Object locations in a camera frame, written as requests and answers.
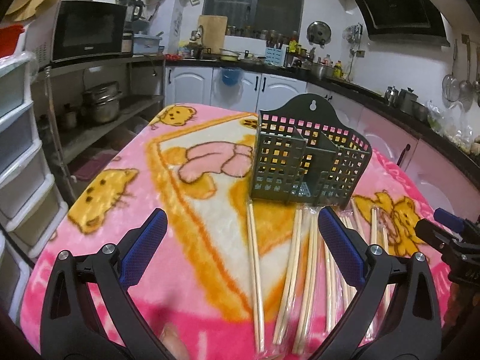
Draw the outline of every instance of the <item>silver bolt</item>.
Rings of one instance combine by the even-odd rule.
[[[112,254],[114,250],[115,250],[115,245],[114,244],[106,244],[102,248],[102,253],[103,254]]]
[[[59,260],[64,260],[68,257],[68,250],[62,250],[59,254],[58,254],[58,259]]]
[[[425,255],[423,253],[415,253],[415,258],[420,261],[421,263],[423,263],[425,261]]]
[[[380,256],[383,253],[383,249],[378,246],[378,245],[371,245],[370,251],[375,255],[375,256]]]

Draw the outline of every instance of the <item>table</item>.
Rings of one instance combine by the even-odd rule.
[[[162,207],[169,228],[142,280],[129,289],[136,306],[157,335],[166,322],[174,323],[193,360],[254,358],[245,203],[256,123],[255,114],[199,104],[176,104],[158,114],[90,184],[40,255],[21,312],[30,343],[39,348],[42,302],[57,254],[64,249],[91,254],[118,243]],[[368,220],[373,204],[381,208],[390,254],[426,254],[443,315],[448,267],[414,237],[420,218],[433,220],[433,210],[415,185],[373,150],[354,198]],[[267,346],[285,281],[294,210],[294,204],[254,202]],[[319,255],[312,349],[326,336],[323,250]],[[110,339],[121,343],[95,286],[92,295]],[[295,329],[289,329],[288,340]]]

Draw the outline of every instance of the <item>cartoon pattern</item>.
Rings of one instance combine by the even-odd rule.
[[[169,218],[167,235],[140,283],[129,289],[142,316],[157,335],[165,322],[175,324],[193,360],[255,358],[245,222],[255,142],[254,123],[246,122],[255,118],[204,105],[168,107],[106,167],[71,208],[33,270],[21,327],[35,348],[39,348],[42,300],[57,254],[64,249],[74,255],[90,254],[105,243],[118,243],[153,209],[162,207]],[[418,218],[433,217],[412,182],[374,150],[354,195],[365,229],[368,208],[382,207],[391,252],[406,255],[419,249],[429,257],[444,312],[448,271],[438,254],[412,237]],[[254,202],[267,342],[285,280],[294,209],[280,202]],[[301,278],[305,264],[302,259]],[[310,349],[325,337],[324,281],[321,264]],[[121,343],[98,288],[92,287],[92,296],[109,338]],[[295,327],[289,331],[295,333]]]

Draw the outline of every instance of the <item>drawer handle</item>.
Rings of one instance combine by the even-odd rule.
[[[405,157],[405,153],[410,151],[410,149],[411,149],[410,144],[407,144],[407,146],[405,146],[405,149],[402,150],[402,154],[400,154],[400,158],[398,159],[397,166],[400,166],[402,164],[403,157]]]

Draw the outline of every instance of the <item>black range hood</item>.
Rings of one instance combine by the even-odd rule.
[[[440,11],[430,0],[355,0],[373,41],[450,47]]]

